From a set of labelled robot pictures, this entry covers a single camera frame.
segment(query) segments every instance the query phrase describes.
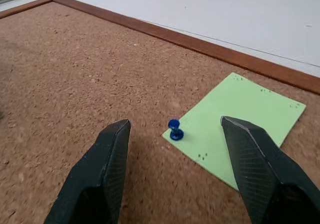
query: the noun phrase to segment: cork board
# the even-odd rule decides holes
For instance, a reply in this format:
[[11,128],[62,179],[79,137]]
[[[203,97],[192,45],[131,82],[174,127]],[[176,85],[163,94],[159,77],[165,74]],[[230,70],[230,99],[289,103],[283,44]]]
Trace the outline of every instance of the cork board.
[[161,137],[231,72],[306,104],[282,148],[320,187],[320,96],[56,3],[1,19],[0,223],[42,223],[71,167],[123,118],[119,223],[250,223],[234,189]]

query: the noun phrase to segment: green sticky note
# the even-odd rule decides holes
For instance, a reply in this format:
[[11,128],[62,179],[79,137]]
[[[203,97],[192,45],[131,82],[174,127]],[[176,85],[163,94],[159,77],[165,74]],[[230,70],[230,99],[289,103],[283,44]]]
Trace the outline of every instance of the green sticky note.
[[237,188],[221,116],[243,119],[265,129],[280,147],[306,105],[231,73],[180,119],[182,140],[163,137],[228,185]]

